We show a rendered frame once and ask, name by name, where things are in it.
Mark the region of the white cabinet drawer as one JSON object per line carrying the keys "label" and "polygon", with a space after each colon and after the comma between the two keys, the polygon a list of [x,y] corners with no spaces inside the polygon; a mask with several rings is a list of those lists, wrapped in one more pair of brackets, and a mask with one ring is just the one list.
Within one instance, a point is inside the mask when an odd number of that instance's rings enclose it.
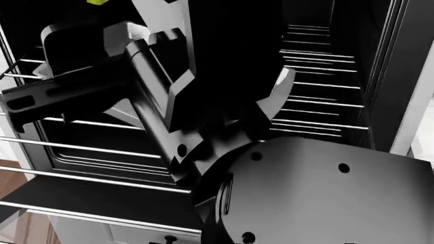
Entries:
{"label": "white cabinet drawer", "polygon": [[174,244],[200,244],[199,237],[63,217],[48,218],[61,244],[165,244],[166,235],[177,237],[178,240]]}

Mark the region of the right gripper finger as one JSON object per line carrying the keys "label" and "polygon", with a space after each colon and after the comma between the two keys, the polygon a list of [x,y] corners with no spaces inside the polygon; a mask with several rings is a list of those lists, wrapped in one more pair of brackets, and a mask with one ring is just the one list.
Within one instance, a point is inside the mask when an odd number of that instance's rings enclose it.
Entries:
{"label": "right gripper finger", "polygon": [[131,42],[144,39],[149,40],[150,30],[146,26],[133,22],[120,22],[108,26],[103,30],[104,50],[108,56],[118,56],[124,53]]}
{"label": "right gripper finger", "polygon": [[113,70],[124,68],[125,50],[123,54],[112,57],[104,50],[103,30],[112,25],[64,22],[46,26],[41,32],[41,42],[52,74],[58,76],[92,66]]}

